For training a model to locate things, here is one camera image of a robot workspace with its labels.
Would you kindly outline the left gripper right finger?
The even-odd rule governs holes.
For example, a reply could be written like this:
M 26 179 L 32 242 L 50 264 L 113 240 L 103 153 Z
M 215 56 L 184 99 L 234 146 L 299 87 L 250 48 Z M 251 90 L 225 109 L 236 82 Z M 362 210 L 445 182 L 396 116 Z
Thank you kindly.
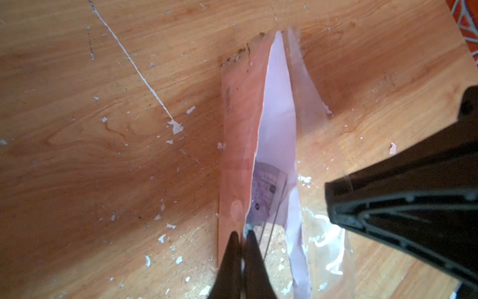
M 244 290 L 246 299 L 276 299 L 271 286 L 266 267 L 260 252 L 260 247 L 253 230 L 247 233 L 243 248 Z

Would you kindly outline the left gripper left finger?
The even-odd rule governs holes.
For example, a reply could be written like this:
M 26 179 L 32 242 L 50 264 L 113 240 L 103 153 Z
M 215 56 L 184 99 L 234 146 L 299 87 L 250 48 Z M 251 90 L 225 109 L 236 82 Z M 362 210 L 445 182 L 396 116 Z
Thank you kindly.
M 208 299 L 239 299 L 241 287 L 241 244 L 238 233 L 233 231 Z

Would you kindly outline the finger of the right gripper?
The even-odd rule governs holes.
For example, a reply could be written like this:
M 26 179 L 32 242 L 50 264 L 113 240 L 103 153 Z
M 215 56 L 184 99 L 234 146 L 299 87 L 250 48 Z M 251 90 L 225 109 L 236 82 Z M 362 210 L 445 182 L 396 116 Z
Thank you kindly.
M 405 151 L 325 184 L 333 224 L 478 285 L 478 89 L 455 123 Z

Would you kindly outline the pink ruler set pouch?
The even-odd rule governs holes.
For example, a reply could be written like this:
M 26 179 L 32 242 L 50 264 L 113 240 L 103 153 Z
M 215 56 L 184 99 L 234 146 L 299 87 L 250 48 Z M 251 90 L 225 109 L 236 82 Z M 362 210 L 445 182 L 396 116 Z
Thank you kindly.
M 330 110 L 291 27 L 261 33 L 222 65 L 216 298 L 352 299 L 345 229 L 325 182 L 345 183 Z

